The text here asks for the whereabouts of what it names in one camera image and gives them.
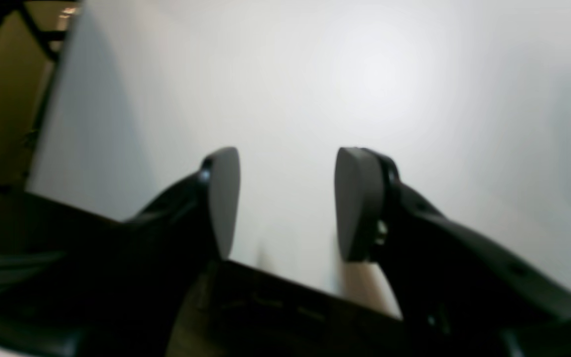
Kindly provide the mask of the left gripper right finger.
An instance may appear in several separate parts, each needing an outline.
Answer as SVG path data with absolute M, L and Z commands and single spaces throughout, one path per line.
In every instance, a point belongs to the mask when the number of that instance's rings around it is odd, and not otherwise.
M 373 262 L 420 357 L 571 357 L 571 291 L 452 221 L 392 158 L 342 147 L 335 164 L 344 262 Z

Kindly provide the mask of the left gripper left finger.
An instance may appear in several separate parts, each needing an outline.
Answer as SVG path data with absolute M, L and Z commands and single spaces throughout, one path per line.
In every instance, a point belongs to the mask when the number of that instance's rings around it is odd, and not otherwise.
M 0 349 L 163 357 L 193 283 L 229 257 L 240 171 L 238 150 L 218 149 L 89 248 L 0 257 Z

